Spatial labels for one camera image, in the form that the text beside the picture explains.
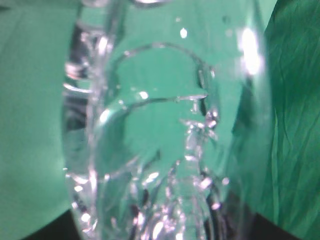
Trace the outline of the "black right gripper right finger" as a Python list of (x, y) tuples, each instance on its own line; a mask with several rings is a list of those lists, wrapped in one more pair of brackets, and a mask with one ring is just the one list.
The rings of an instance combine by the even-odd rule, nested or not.
[(252, 213), (248, 231), (248, 240), (303, 240), (296, 234), (284, 229), (274, 221), (271, 211), (256, 211)]

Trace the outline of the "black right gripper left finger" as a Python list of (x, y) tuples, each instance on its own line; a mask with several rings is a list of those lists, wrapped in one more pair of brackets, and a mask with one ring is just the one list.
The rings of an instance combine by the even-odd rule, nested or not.
[(43, 228), (28, 235), (24, 240), (74, 240), (75, 223), (70, 210), (45, 225)]

